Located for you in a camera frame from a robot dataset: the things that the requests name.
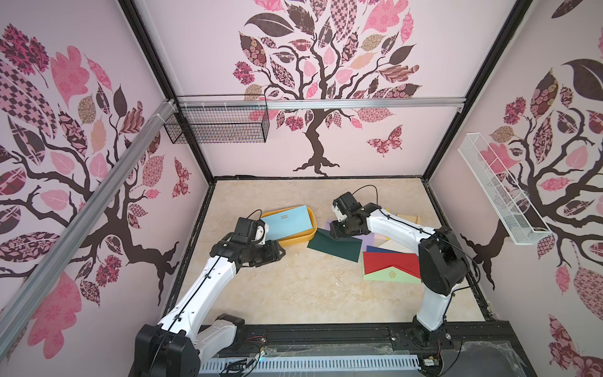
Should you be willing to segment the yellow plastic storage box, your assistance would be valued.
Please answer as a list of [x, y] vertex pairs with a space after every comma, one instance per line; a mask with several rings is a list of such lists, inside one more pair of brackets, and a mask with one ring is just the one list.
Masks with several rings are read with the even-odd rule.
[[[264, 216], [267, 216], [267, 215], [273, 215], [273, 214], [278, 213], [278, 212], [281, 212], [281, 211], [283, 211], [283, 210], [276, 210], [276, 211], [273, 211], [273, 212], [269, 212], [269, 213], [267, 213], [267, 214], [263, 215], [263, 216], [262, 216], [262, 218], [263, 218]], [[292, 244], [295, 244], [295, 243], [301, 243], [301, 242], [308, 241], [308, 240], [310, 240], [310, 239], [311, 239], [311, 238], [314, 236], [314, 234], [316, 233], [316, 231], [317, 231], [317, 221], [316, 221], [316, 219], [315, 219], [315, 216], [314, 216], [314, 213], [312, 212], [312, 210], [311, 210], [310, 208], [308, 208], [308, 211], [309, 211], [309, 216], [310, 216], [311, 221], [312, 221], [312, 226], [313, 226], [313, 229], [312, 229], [312, 230], [310, 230], [310, 231], [306, 231], [306, 232], [299, 233], [299, 234], [297, 234], [297, 235], [295, 235], [295, 236], [292, 236], [292, 237], [287, 237], [287, 238], [284, 238], [284, 239], [282, 239], [282, 240], [277, 240], [277, 241], [279, 241], [279, 242], [280, 242], [280, 244], [281, 244], [281, 245], [282, 245], [284, 248], [285, 248], [285, 247], [287, 247], [287, 246], [290, 246], [290, 245], [292, 245]]]

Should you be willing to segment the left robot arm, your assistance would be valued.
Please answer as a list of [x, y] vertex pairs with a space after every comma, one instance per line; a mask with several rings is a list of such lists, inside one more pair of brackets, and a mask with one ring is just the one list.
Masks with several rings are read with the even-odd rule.
[[175, 307], [157, 325], [144, 325], [136, 336], [130, 376], [198, 376], [201, 367], [236, 342], [245, 320], [219, 316], [202, 324], [219, 295], [243, 267], [278, 262], [286, 251], [268, 240], [261, 219], [239, 218], [235, 229], [210, 250], [202, 273]]

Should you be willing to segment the purple envelope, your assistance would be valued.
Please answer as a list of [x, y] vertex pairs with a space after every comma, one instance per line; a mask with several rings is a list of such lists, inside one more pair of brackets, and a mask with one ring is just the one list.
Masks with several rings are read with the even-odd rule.
[[385, 243], [388, 238], [382, 235], [378, 235], [376, 233], [371, 233], [368, 235], [359, 235], [353, 237], [340, 237], [337, 241], [347, 241], [351, 242], [352, 240], [359, 240], [361, 242], [361, 251], [366, 251], [368, 246], [378, 247], [379, 245]]

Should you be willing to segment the dark green envelope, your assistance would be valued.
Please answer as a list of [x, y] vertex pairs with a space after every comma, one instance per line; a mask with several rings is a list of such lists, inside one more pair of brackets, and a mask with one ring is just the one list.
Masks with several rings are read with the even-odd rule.
[[361, 246], [362, 241], [353, 237], [333, 239], [326, 229], [317, 229], [314, 237], [308, 243], [309, 249], [350, 262], [358, 262]]

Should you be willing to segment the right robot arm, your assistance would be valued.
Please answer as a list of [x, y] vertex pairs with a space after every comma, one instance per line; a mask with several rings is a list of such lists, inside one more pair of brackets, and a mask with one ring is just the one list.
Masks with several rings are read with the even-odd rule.
[[424, 294], [408, 337], [420, 348], [430, 346], [444, 329], [452, 296], [470, 271], [454, 231], [445, 226], [434, 229], [403, 220], [378, 204], [361, 204], [350, 192], [334, 199], [332, 210], [337, 218], [330, 224], [332, 238], [376, 233], [418, 257]]

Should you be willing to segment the light blue envelope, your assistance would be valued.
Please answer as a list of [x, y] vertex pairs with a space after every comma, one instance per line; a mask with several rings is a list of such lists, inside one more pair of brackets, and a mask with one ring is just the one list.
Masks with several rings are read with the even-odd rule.
[[313, 229], [306, 205], [264, 216], [262, 221], [268, 226], [267, 240], [282, 240]]

